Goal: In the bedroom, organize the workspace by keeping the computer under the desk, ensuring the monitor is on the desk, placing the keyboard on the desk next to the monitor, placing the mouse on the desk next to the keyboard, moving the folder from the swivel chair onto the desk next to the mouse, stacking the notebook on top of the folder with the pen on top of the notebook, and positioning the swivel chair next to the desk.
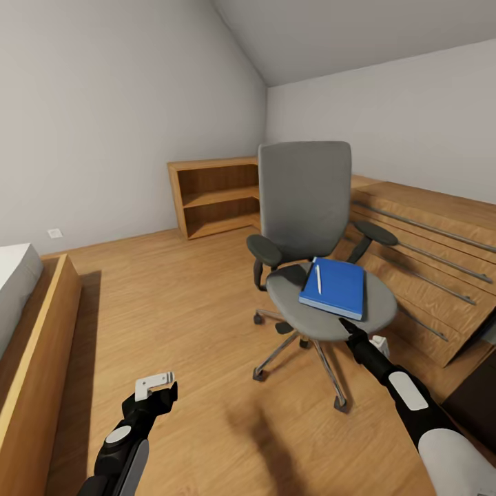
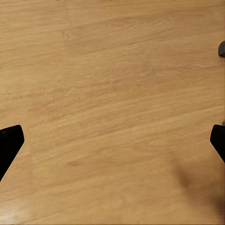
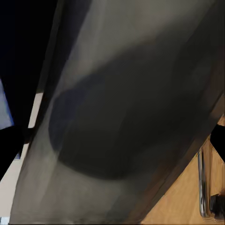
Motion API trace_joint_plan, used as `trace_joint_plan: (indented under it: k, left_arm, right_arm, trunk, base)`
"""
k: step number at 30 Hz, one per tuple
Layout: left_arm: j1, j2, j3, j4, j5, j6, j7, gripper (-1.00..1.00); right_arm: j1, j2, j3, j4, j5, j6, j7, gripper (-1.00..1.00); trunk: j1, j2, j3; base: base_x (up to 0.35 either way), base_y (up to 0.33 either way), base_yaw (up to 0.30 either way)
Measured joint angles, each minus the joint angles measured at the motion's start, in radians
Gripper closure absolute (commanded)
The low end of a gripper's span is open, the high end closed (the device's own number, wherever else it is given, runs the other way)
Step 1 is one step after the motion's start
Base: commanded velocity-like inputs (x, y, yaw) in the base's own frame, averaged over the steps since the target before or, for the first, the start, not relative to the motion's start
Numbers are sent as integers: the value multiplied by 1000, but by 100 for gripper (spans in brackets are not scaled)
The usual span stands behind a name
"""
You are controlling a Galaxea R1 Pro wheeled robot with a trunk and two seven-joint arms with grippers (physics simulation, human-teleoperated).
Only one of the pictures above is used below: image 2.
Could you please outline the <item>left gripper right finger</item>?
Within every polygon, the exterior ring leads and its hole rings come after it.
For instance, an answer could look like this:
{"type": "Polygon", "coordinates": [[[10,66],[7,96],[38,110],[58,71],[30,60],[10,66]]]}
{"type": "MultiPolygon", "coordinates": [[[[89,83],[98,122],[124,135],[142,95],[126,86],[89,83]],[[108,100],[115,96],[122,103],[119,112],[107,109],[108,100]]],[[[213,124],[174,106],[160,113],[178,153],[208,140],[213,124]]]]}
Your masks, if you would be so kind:
{"type": "Polygon", "coordinates": [[[213,126],[210,142],[225,162],[225,126],[217,124],[213,126]]]}

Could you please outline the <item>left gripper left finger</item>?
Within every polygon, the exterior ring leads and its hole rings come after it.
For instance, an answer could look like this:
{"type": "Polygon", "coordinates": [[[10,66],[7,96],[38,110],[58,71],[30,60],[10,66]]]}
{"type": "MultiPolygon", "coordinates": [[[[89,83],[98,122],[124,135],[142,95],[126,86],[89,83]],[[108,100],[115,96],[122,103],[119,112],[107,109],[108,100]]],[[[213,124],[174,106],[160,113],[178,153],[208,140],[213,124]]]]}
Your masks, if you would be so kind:
{"type": "Polygon", "coordinates": [[[0,181],[24,143],[21,125],[0,130],[0,181]]]}

